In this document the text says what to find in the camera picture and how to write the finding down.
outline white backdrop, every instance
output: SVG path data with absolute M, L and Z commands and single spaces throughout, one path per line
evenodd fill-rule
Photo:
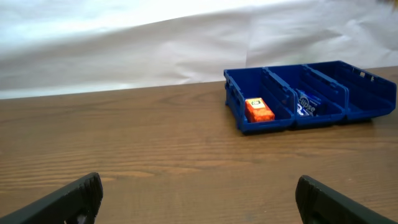
M 375 0 L 2 0 L 0 98 L 223 80 L 226 68 L 398 65 Z

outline empty bin compartment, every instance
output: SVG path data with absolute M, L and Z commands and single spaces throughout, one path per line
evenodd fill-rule
M 294 122 L 294 93 L 285 89 L 262 68 L 225 70 L 226 104 L 231 108 L 238 128 L 250 131 L 286 129 Z M 261 97 L 275 114 L 275 120 L 250 123 L 245 116 L 245 100 Z
M 396 84 L 342 61 L 307 65 L 349 90 L 347 120 L 369 119 L 391 113 L 396 107 Z
M 347 90 L 335 81 L 327 80 L 319 76 L 317 71 L 303 65 L 267 67 L 264 72 L 274 73 L 283 79 L 291 89 L 295 90 L 295 103 L 298 104 L 300 101 L 304 101 L 304 106 L 307 106 L 304 109 L 310 114 L 311 109 L 314 112 L 313 116 L 312 114 L 301 116 L 295 110 L 297 127 L 323 126 L 344 118 Z M 311 99 L 305 96 L 299 99 L 297 90 L 302 90 L 307 95 L 312 95 L 313 98 L 319 98 L 321 105 L 311 107 L 311 103 L 308 103 L 308 100 L 311 101 Z

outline orange box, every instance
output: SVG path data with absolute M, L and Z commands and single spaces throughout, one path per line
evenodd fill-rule
M 245 104 L 246 109 L 244 114 L 250 123 L 275 120 L 275 114 L 262 98 L 247 99 Z

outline blue storage bin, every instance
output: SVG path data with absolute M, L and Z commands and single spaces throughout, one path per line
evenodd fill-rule
M 347 87 L 348 121 L 386 115 L 396 107 L 397 86 L 393 82 L 342 61 L 312 63 L 307 67 L 318 70 L 320 77 L 331 78 Z
M 326 108 L 316 116 L 300 116 L 294 111 L 295 121 L 298 128 L 309 126 L 325 126 L 342 120 L 345 116 L 345 103 L 347 89 L 331 78 L 325 78 L 318 71 L 304 65 L 288 65 L 277 67 L 266 67 L 265 72 L 274 73 L 285 81 L 291 89 L 303 90 L 322 100 Z M 297 92 L 295 104 L 299 102 Z
M 283 86 L 279 77 L 263 72 L 263 68 L 225 70 L 226 104 L 231 108 L 237 127 L 244 133 L 250 131 L 277 131 L 293 125 L 296 109 L 293 90 Z M 245 100 L 261 97 L 274 112 L 275 120 L 249 123 Z

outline wood grain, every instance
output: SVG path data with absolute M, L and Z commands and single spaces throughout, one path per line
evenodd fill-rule
M 99 224 L 300 223 L 308 174 L 398 221 L 396 111 L 243 136 L 224 101 L 223 82 L 0 101 L 0 216 L 99 172 Z

